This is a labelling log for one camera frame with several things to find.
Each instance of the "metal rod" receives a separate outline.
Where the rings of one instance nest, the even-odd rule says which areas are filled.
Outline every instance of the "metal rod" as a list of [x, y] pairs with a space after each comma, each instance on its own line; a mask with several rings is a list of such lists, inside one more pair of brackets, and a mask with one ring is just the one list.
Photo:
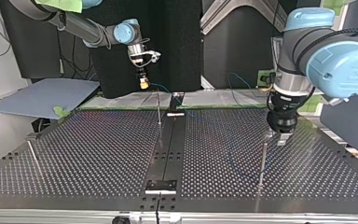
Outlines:
[[32, 153], [32, 155], [33, 155], [33, 157], [34, 157], [34, 160], [38, 161], [38, 158], [36, 157], [36, 154], [34, 153], [34, 147], [32, 146], [31, 141], [27, 141], [27, 143], [28, 143], [28, 146], [29, 146], [30, 149], [31, 149], [31, 153]]
[[161, 125], [161, 114], [159, 113], [159, 94], [157, 92], [157, 111], [158, 111], [158, 124]]
[[258, 187], [263, 188], [263, 177], [264, 177], [264, 172], [266, 169], [266, 157], [267, 157], [267, 148], [269, 146], [269, 143], [267, 142], [268, 140], [266, 139], [264, 144], [263, 144], [263, 155], [261, 157], [261, 169], [260, 169], [260, 179], [258, 182]]

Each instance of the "green tape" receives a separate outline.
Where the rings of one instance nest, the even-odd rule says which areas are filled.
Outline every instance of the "green tape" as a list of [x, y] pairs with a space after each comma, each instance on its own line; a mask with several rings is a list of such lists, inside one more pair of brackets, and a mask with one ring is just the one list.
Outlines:
[[35, 0], [37, 4], [59, 8], [64, 11], [80, 13], [83, 7], [82, 0]]
[[253, 105], [180, 105], [178, 109], [233, 109], [233, 108], [264, 108], [266, 104]]
[[341, 9], [345, 5], [345, 0], [324, 0], [324, 7], [333, 9], [336, 16], [341, 14]]
[[313, 95], [310, 99], [298, 109], [298, 112], [316, 112], [318, 104], [322, 102], [321, 95]]
[[[167, 106], [161, 106], [160, 110], [168, 109]], [[158, 110], [156, 106], [90, 106], [79, 107], [78, 110]]]
[[68, 115], [71, 114], [71, 112], [65, 111], [60, 106], [54, 106], [53, 110], [54, 110], [54, 113], [60, 117], [60, 119], [65, 118], [65, 117], [67, 117]]

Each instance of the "robot end effector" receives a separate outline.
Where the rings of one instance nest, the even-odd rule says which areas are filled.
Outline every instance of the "robot end effector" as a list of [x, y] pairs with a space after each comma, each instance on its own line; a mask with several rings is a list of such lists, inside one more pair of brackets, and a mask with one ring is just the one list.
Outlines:
[[299, 8], [288, 17], [277, 63], [274, 90], [268, 96], [268, 125], [284, 145], [297, 124], [297, 110], [316, 89], [326, 97], [358, 95], [358, 29], [331, 29], [335, 13]]
[[127, 45], [129, 59], [136, 67], [136, 76], [140, 80], [141, 89], [149, 87], [145, 67], [150, 63], [156, 63], [161, 54], [153, 50], [146, 50], [145, 43], [149, 39], [142, 39], [141, 27], [136, 19], [125, 20], [119, 25], [103, 27], [80, 14], [38, 5], [35, 1], [9, 1], [26, 16], [37, 21], [48, 21], [57, 26], [59, 31], [67, 31], [82, 38], [89, 48], [107, 47], [110, 49], [115, 44]]

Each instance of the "green strip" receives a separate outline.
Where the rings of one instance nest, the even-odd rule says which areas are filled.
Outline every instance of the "green strip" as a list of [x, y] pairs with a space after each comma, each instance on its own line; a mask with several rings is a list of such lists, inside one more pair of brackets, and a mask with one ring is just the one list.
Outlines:
[[178, 109], [233, 109], [233, 108], [265, 108], [265, 104], [254, 105], [180, 105]]
[[336, 13], [336, 16], [341, 14], [341, 9], [345, 5], [345, 0], [324, 0], [324, 7], [333, 9]]
[[[167, 106], [161, 106], [160, 110], [168, 109]], [[156, 106], [118, 106], [118, 107], [109, 107], [109, 106], [93, 106], [93, 107], [79, 107], [78, 110], [158, 110]]]

